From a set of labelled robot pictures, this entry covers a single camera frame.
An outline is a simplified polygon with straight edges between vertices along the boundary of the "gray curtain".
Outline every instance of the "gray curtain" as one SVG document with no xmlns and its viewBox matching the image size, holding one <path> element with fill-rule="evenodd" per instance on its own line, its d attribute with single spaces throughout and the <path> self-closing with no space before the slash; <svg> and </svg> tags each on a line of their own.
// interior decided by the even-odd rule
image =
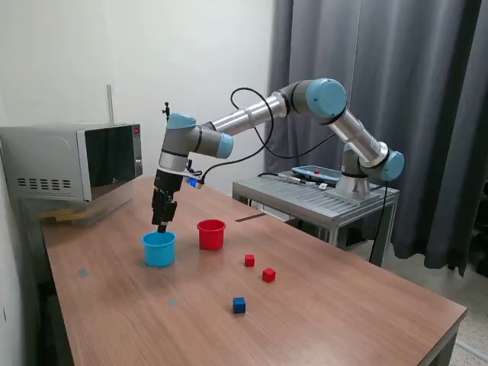
<svg viewBox="0 0 488 366">
<path fill-rule="evenodd" d="M 396 256 L 467 264 L 488 163 L 488 0 L 279 0 L 270 89 L 329 77 L 348 107 L 406 157 L 393 231 Z M 275 124 L 271 150 L 296 155 L 330 131 L 311 117 Z M 267 171 L 339 169 L 334 138 L 299 159 L 267 153 Z"/>
</svg>

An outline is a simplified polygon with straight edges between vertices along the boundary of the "robotic arm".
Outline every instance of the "robotic arm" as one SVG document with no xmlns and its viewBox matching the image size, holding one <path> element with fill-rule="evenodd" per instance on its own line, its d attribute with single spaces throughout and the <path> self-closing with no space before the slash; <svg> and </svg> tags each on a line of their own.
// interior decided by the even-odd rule
<svg viewBox="0 0 488 366">
<path fill-rule="evenodd" d="M 266 102 L 273 118 L 286 117 L 292 112 L 312 114 L 345 143 L 342 177 L 336 186 L 337 192 L 354 195 L 358 192 L 358 178 L 372 176 L 391 181 L 402 172 L 403 155 L 390 150 L 386 143 L 377 141 L 347 109 L 345 89 L 336 80 L 296 82 L 273 92 Z M 233 135 L 270 119 L 269 109 L 263 101 L 202 125 L 197 125 L 193 117 L 176 113 L 170 115 L 152 196 L 152 224 L 158 226 L 159 232 L 166 231 L 175 215 L 177 203 L 173 194 L 180 190 L 183 177 L 192 176 L 185 171 L 188 154 L 226 159 L 233 149 Z M 363 189 L 369 194 L 367 179 L 363 180 L 367 185 Z"/>
</svg>

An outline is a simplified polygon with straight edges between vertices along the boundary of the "light blue joint cap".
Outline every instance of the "light blue joint cap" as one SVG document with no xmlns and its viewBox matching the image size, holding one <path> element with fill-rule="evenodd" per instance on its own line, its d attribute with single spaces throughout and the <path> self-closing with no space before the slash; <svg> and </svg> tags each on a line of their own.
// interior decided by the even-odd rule
<svg viewBox="0 0 488 366">
<path fill-rule="evenodd" d="M 230 156 L 233 147 L 234 139 L 232 138 L 232 136 L 227 135 L 226 133 L 222 133 L 219 148 L 217 150 L 217 155 L 215 157 L 219 159 L 227 159 Z"/>
<path fill-rule="evenodd" d="M 384 181 L 392 181 L 397 179 L 405 165 L 405 158 L 403 154 L 398 151 L 393 151 L 388 160 L 384 163 L 381 170 L 381 179 Z"/>
<path fill-rule="evenodd" d="M 179 130 L 180 128 L 190 128 L 197 125 L 197 120 L 193 117 L 185 116 L 184 114 L 171 113 L 169 115 L 167 130 Z"/>
<path fill-rule="evenodd" d="M 317 79 L 305 94 L 310 110 L 320 117 L 334 118 L 347 105 L 347 95 L 340 82 L 333 79 Z"/>
</svg>

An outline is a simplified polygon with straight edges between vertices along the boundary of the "blue cup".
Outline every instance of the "blue cup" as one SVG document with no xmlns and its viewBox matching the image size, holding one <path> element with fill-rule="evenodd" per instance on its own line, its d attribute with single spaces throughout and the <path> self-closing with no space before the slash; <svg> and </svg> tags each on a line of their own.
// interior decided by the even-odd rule
<svg viewBox="0 0 488 366">
<path fill-rule="evenodd" d="M 153 231 L 143 236 L 146 264 L 151 267 L 168 267 L 175 261 L 176 234 Z"/>
</svg>

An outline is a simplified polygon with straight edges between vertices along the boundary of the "blue cube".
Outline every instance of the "blue cube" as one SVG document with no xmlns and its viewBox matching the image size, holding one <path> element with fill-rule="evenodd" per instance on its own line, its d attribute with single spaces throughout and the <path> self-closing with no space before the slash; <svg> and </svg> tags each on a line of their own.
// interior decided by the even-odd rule
<svg viewBox="0 0 488 366">
<path fill-rule="evenodd" d="M 244 297 L 234 297 L 232 308 L 234 314 L 244 314 L 246 312 L 246 300 L 244 300 Z"/>
</svg>

